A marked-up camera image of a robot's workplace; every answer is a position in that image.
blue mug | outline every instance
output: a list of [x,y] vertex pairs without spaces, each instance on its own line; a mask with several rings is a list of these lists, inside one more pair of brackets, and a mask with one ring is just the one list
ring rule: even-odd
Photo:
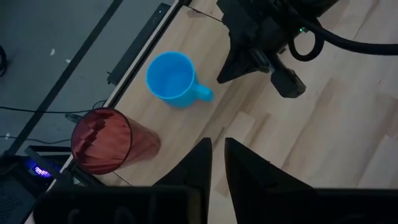
[[191,60],[180,52],[162,53],[150,63],[146,82],[149,90],[171,106],[186,108],[197,99],[212,101],[211,89],[198,83]]

wooden floor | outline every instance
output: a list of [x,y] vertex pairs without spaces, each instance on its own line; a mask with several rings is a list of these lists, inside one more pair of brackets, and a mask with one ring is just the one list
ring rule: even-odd
[[[321,19],[347,39],[398,43],[398,1],[341,0]],[[296,45],[305,52],[312,34]],[[282,56],[307,85],[283,99],[264,74],[233,82],[211,118],[215,154],[209,223],[235,223],[223,162],[223,138],[234,137],[314,187],[398,188],[398,57],[360,55],[326,44],[307,63]],[[231,110],[236,116],[225,117]]]

light wood surface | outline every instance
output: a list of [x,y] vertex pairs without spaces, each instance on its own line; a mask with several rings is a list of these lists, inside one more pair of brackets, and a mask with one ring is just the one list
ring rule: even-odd
[[[398,2],[341,0],[321,23],[347,39],[398,42]],[[117,109],[156,131],[159,155],[116,171],[132,185],[150,185],[173,168],[203,137],[213,141],[210,223],[234,223],[226,185],[223,141],[234,137],[314,187],[398,187],[398,58],[360,55],[325,44],[307,63],[281,55],[307,85],[297,99],[284,99],[269,75],[252,73],[219,85],[216,77],[229,50],[221,22],[183,7],[157,44]],[[301,52],[312,34],[298,37]],[[215,91],[213,103],[170,108],[145,84],[149,62],[167,50],[192,58],[198,79]]]
[[223,12],[217,6],[217,0],[192,0],[189,7],[218,20],[223,17]]

mug handle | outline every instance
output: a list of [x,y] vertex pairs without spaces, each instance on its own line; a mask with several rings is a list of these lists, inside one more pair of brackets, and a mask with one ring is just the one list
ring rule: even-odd
[[214,94],[213,91],[204,85],[196,84],[194,90],[197,93],[197,97],[203,101],[211,102],[213,101]]

red cup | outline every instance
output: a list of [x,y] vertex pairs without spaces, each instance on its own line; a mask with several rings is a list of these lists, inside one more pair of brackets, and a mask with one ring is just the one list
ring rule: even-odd
[[91,174],[107,174],[120,167],[155,157],[159,136],[111,108],[90,111],[72,134],[72,155]]

